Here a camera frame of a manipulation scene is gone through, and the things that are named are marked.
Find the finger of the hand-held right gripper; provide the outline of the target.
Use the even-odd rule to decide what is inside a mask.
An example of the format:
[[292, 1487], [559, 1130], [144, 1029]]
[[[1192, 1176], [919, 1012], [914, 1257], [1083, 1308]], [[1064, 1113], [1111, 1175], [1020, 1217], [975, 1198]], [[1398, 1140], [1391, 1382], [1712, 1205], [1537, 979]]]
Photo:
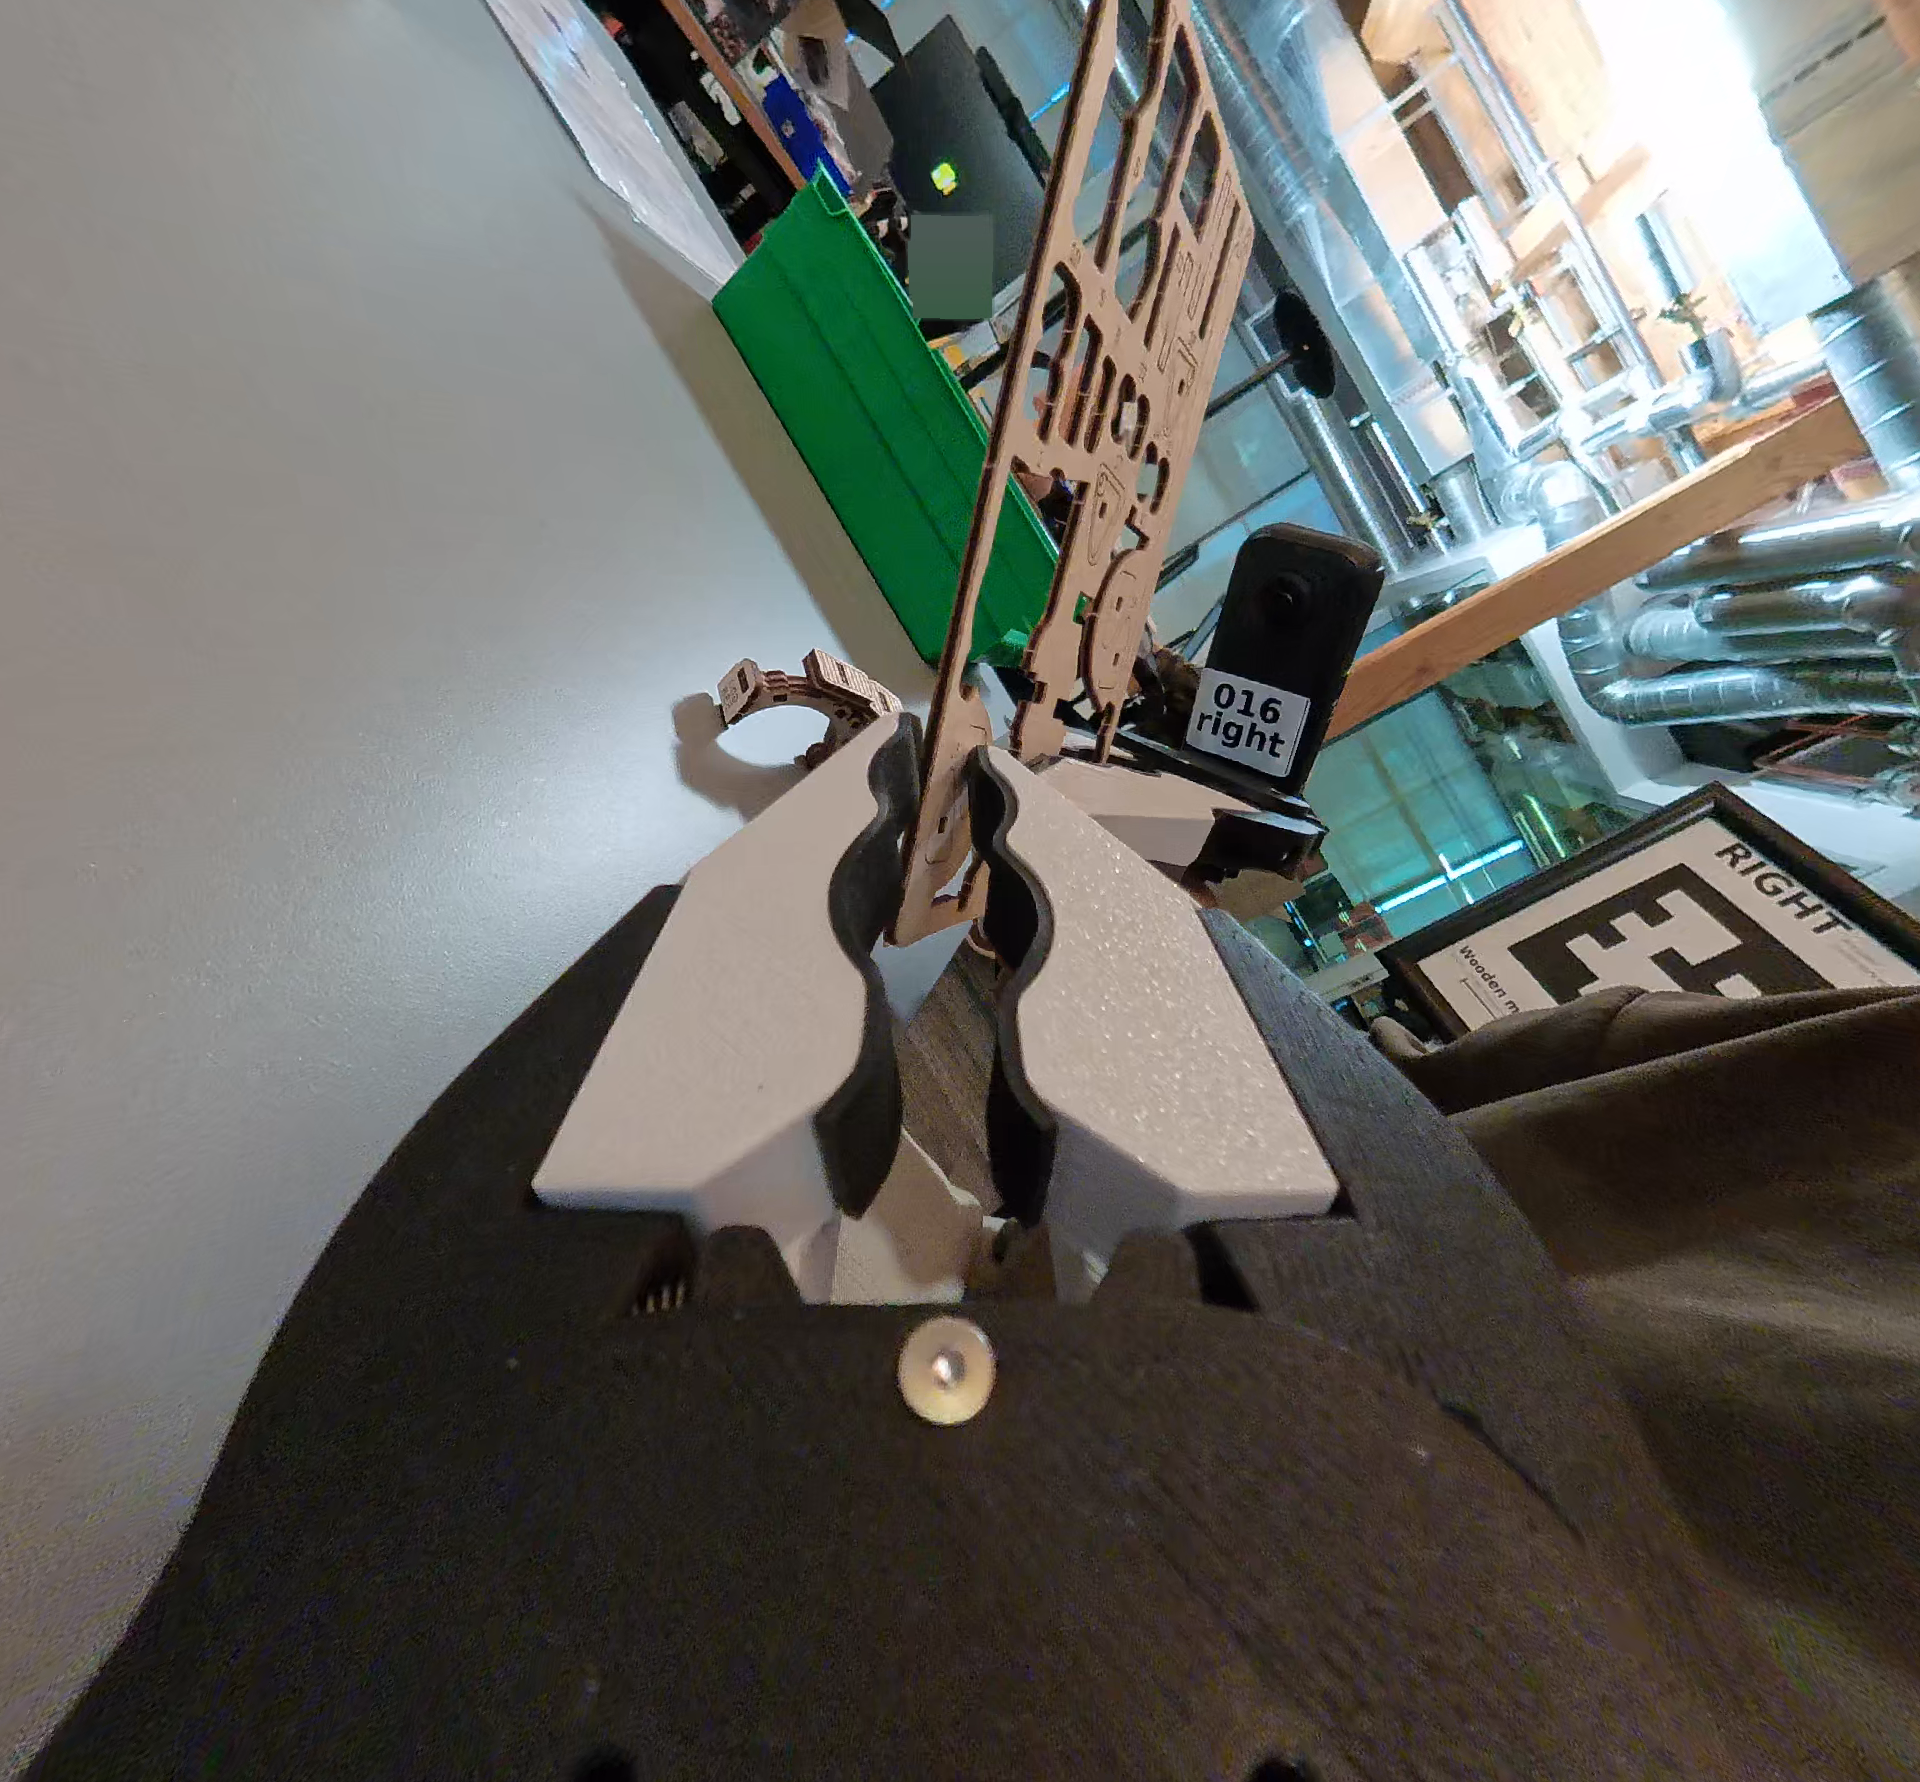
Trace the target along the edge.
[[1188, 877], [1227, 812], [1222, 793], [1158, 768], [1063, 757], [1036, 764], [1035, 772], [1125, 848], [1173, 879]]

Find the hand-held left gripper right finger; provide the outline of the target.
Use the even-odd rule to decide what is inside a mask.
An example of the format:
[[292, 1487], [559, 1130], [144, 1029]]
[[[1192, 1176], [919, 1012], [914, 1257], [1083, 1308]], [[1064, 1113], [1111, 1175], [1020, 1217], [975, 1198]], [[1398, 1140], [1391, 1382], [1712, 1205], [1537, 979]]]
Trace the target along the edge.
[[1000, 967], [1000, 1214], [1085, 1263], [1331, 1214], [1332, 1165], [1195, 900], [1000, 747], [972, 755], [968, 795]]

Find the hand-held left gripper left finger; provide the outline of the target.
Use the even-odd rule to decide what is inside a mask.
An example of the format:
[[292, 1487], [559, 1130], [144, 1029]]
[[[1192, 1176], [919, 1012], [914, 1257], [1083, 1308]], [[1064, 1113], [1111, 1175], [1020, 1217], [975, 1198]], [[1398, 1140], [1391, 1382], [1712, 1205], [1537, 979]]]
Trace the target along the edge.
[[903, 1092], [877, 947], [901, 909], [920, 725], [886, 716], [706, 858], [534, 1176], [547, 1207], [860, 1218]]

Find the laser-cut wooden puzzle sheet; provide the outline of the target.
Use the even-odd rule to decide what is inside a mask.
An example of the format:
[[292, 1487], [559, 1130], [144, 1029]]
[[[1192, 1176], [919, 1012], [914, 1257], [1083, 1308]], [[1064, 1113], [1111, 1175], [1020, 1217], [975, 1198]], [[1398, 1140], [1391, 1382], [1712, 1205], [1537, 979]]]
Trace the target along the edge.
[[967, 767], [994, 720], [968, 670], [1018, 474], [1063, 481], [1069, 520], [1008, 748], [1059, 757], [1086, 704], [1094, 761], [1112, 755], [1254, 235], [1191, 3], [1089, 0], [934, 680], [898, 947], [987, 904]]

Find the black round disc stand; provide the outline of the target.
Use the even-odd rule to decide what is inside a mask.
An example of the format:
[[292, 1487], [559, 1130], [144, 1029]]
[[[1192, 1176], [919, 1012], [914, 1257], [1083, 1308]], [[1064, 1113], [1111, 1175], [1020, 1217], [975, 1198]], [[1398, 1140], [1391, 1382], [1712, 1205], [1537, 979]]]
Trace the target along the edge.
[[1208, 423], [1276, 381], [1317, 403], [1332, 401], [1337, 394], [1338, 357], [1310, 305], [1293, 291], [1281, 291], [1269, 319], [1278, 344], [1276, 354], [1214, 396], [1206, 409]]

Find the wooden ceiling beam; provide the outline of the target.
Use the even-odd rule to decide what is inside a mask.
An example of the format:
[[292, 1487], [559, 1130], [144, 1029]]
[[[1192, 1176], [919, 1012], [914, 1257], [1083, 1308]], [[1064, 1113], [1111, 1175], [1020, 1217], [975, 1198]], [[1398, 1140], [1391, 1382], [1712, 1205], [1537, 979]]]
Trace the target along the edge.
[[1360, 658], [1326, 736], [1338, 740], [1404, 707], [1508, 643], [1866, 454], [1861, 425], [1841, 399], [1799, 410], [1773, 432], [1719, 454]]

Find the assembled wooden model part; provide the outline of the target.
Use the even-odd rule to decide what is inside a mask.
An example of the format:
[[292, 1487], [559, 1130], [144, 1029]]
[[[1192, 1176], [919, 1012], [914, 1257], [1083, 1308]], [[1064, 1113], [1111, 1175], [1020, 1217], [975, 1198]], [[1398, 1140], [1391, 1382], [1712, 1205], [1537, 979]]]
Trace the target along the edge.
[[768, 670], [744, 658], [714, 691], [725, 729], [757, 714], [804, 710], [826, 718], [826, 735], [797, 758], [806, 771], [829, 763], [841, 748], [877, 723], [903, 714], [903, 700], [882, 682], [815, 646], [797, 672]]

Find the bundle of silver ducts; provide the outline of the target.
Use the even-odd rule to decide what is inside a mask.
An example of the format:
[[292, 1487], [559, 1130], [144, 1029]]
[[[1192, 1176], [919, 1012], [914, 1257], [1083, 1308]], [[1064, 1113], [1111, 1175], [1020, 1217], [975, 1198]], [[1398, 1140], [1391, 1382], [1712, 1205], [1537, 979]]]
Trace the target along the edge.
[[1916, 725], [1919, 259], [1813, 315], [1882, 496], [1684, 547], [1555, 628], [1588, 710], [1624, 729]]

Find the black framed marker sign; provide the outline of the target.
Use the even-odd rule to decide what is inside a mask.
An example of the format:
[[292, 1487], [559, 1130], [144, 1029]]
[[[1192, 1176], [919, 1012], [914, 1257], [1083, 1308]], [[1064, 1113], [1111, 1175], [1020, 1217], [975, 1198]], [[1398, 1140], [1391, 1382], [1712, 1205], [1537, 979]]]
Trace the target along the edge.
[[1632, 988], [1726, 1002], [1912, 992], [1916, 919], [1711, 785], [1381, 952], [1391, 1002], [1457, 1038]]

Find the green storage bin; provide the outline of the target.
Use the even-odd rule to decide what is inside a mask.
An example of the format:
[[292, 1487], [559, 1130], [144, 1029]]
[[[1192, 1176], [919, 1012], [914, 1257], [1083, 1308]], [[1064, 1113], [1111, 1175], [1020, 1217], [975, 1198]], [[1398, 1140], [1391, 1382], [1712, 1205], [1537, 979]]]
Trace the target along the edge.
[[991, 426], [826, 171], [763, 230], [712, 309], [914, 653], [936, 667]]

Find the person's brown sweater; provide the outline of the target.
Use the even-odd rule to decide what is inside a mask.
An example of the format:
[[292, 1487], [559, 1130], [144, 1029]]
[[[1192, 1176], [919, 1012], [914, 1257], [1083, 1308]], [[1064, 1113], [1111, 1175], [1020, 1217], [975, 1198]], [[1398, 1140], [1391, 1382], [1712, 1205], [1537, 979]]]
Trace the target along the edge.
[[1609, 986], [1375, 1046], [1546, 1245], [1844, 1772], [1916, 1778], [1919, 998]]

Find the black monitor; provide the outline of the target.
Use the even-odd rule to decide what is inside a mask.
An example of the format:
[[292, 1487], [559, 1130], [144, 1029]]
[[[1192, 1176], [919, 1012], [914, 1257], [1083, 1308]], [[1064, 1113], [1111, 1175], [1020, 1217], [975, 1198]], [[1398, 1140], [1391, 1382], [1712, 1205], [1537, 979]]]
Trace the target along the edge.
[[1045, 216], [1049, 157], [994, 56], [942, 16], [877, 82], [888, 173], [909, 224], [991, 233], [991, 300], [1025, 279]]

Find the small blue bin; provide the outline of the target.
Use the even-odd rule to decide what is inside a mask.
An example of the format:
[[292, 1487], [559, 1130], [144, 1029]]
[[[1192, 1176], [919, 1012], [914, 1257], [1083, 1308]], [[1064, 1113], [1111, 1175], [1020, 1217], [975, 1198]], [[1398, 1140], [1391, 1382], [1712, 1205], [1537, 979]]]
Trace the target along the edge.
[[775, 72], [763, 86], [760, 107], [798, 185], [811, 187], [822, 164], [824, 147], [802, 95], [783, 72]]

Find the printed paper sheet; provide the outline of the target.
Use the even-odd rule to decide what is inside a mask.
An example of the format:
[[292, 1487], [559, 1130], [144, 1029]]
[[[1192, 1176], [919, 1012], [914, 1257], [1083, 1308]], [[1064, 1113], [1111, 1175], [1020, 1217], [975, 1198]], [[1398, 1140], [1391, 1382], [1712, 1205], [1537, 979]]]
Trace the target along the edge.
[[672, 122], [583, 0], [483, 0], [595, 179], [705, 300], [744, 263]]

